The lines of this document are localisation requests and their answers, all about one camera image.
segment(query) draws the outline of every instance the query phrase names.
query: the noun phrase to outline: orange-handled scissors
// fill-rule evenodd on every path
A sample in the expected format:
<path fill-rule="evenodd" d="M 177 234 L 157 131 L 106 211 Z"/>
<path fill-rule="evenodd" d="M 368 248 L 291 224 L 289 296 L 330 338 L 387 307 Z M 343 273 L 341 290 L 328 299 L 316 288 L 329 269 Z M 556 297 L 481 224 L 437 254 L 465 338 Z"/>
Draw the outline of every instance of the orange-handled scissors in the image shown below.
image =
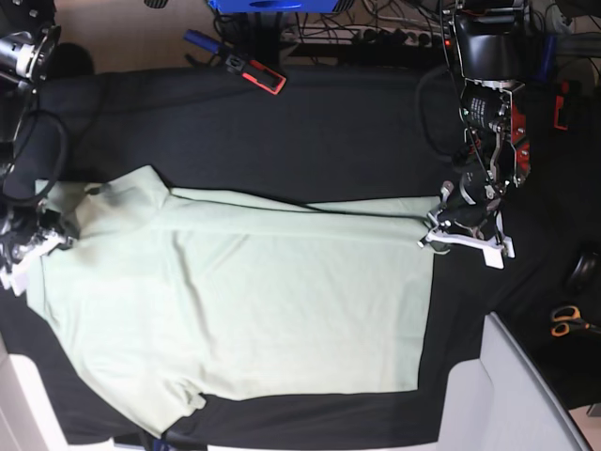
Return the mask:
<path fill-rule="evenodd" d="M 565 305 L 551 312 L 551 321 L 555 324 L 551 328 L 551 335 L 564 336 L 575 331 L 589 331 L 601 334 L 601 327 L 595 326 L 582 319 L 580 309 L 575 305 Z"/>

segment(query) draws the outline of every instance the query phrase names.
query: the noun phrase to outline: wire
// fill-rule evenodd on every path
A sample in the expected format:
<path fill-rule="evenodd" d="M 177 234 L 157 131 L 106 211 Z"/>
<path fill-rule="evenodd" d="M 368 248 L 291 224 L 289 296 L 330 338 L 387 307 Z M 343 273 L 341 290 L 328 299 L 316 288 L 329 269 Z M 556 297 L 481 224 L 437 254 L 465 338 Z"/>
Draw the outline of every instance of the wire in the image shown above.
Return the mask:
<path fill-rule="evenodd" d="M 447 64 L 447 71 L 449 72 L 449 75 L 451 77 L 451 81 L 453 83 L 453 89 L 455 90 L 455 95 L 457 98 L 457 102 L 459 103 L 459 108 L 463 109 L 463 103 L 461 101 L 461 94 L 459 93 L 459 89 L 457 88 L 457 82 L 455 79 L 455 74 L 453 73 L 453 68 L 451 67 L 451 59 L 449 58 L 449 52 L 447 50 L 447 46 L 444 45 L 444 42 L 446 41 L 446 36 L 444 33 L 444 21 L 443 21 L 443 12 L 442 12 L 442 0 L 439 1 L 439 21 L 440 21 L 440 33 L 442 36 L 442 50 L 444 52 L 444 60 L 446 61 Z M 475 139 L 473 139 L 473 135 L 471 132 L 471 126 L 470 124 L 468 124 L 466 122 L 466 119 L 464 118 L 464 115 L 460 115 L 461 117 L 461 122 L 463 122 L 463 125 L 466 127 L 467 133 L 466 135 L 469 137 L 470 139 L 470 143 L 473 147 L 473 153 L 476 155 L 476 159 L 478 160 L 478 164 L 480 165 L 480 167 L 482 168 L 484 174 L 485 174 L 485 178 L 486 178 L 486 183 L 488 183 L 493 190 L 495 190 L 495 193 L 501 197 L 501 193 L 499 192 L 499 189 L 495 186 L 495 184 L 493 183 L 492 179 L 490 178 L 490 175 L 488 174 L 488 170 L 486 169 L 485 166 L 485 162 L 482 159 L 482 155 L 481 155 L 481 150 L 478 147 L 478 145 L 476 144 Z"/>
<path fill-rule="evenodd" d="M 383 9 L 387 8 L 388 5 L 385 5 L 382 8 L 374 8 L 374 3 L 372 2 L 372 0 L 362 0 L 363 6 L 365 8 L 365 10 L 367 11 L 367 13 L 372 16 L 373 18 L 375 18 L 376 20 L 380 20 L 383 22 L 400 22 L 400 23 L 408 23 L 411 25 L 417 25 L 417 26 L 421 26 L 421 27 L 425 27 L 425 23 L 422 21 L 418 21 L 416 19 L 408 19 L 406 17 L 395 17 L 395 16 L 382 16 L 379 14 L 380 11 L 382 11 Z"/>
<path fill-rule="evenodd" d="M 599 24 L 599 22 L 596 21 L 593 16 L 589 16 L 589 19 L 591 19 L 591 21 L 595 24 L 599 31 L 601 31 L 601 25 Z"/>
<path fill-rule="evenodd" d="M 425 118 L 424 112 L 424 99 L 422 93 L 424 91 L 424 87 L 430 83 L 432 80 L 440 77 L 448 71 L 447 66 L 438 66 L 437 68 L 433 68 L 429 72 L 427 72 L 417 84 L 415 88 L 415 111 L 417 113 L 417 129 L 420 132 L 420 135 L 428 145 L 428 148 L 432 150 L 434 157 L 442 163 L 449 164 L 453 162 L 453 156 L 443 152 L 436 145 L 432 136 L 427 128 L 427 122 Z"/>
<path fill-rule="evenodd" d="M 305 14 L 302 27 L 301 27 L 301 18 L 299 17 L 299 13 L 295 12 L 294 17 L 296 18 L 296 21 L 297 21 L 297 29 L 299 30 L 300 43 L 304 44 L 305 42 L 304 42 L 304 35 L 303 35 L 304 31 L 303 30 L 304 30 L 304 26 L 307 24 L 307 19 L 309 18 L 309 14 Z M 310 56 L 310 58 L 311 58 L 311 61 L 313 62 L 313 64 L 316 64 L 316 65 L 319 64 L 319 60 L 316 57 Z"/>
<path fill-rule="evenodd" d="M 570 66 L 573 63 L 576 63 L 577 61 L 582 61 L 583 59 L 588 59 L 589 62 L 591 63 L 591 65 L 593 66 L 594 70 L 597 72 L 597 76 L 598 76 L 598 81 L 601 81 L 601 69 L 599 69 L 597 67 L 597 65 L 594 63 L 593 59 L 589 56 L 579 56 L 577 58 L 571 59 L 570 61 L 563 63 L 561 66 L 559 66 L 557 68 L 557 72 L 559 74 L 559 72 L 561 72 L 562 70 L 564 70 L 565 68 L 567 68 L 568 66 Z"/>
<path fill-rule="evenodd" d="M 58 157 L 56 158 L 56 163 L 54 164 L 53 172 L 48 177 L 46 186 L 44 186 L 39 193 L 27 198 L 17 198 L 5 194 L 3 190 L 0 190 L 0 202 L 9 204 L 12 207 L 32 207 L 43 200 L 58 182 L 58 178 L 65 169 L 67 157 L 69 155 L 69 131 L 67 130 L 67 127 L 63 121 L 54 113 L 50 113 L 49 111 L 45 110 L 37 110 L 32 112 L 31 115 L 38 117 L 39 119 L 45 119 L 56 129 L 60 140 L 59 153 Z"/>
<path fill-rule="evenodd" d="M 601 32 L 601 24 L 594 19 L 594 17 L 593 17 L 592 14 L 588 14 L 589 11 L 587 11 L 585 8 L 581 7 L 580 5 L 577 5 L 576 3 L 572 3 L 570 0 L 565 0 L 565 3 L 567 3 L 568 5 L 570 5 L 573 8 L 578 9 L 580 12 L 584 12 L 584 15 L 588 16 L 589 19 L 591 19 L 591 22 L 594 23 L 594 26 L 596 26 L 598 28 L 599 31 L 597 33 Z M 560 12 L 562 12 L 562 9 L 560 8 L 560 6 L 557 3 L 555 3 L 555 2 L 551 3 L 550 5 L 548 5 L 545 8 L 545 25 L 547 25 L 547 15 L 548 15 L 548 12 L 553 7 L 557 7 L 557 9 Z"/>

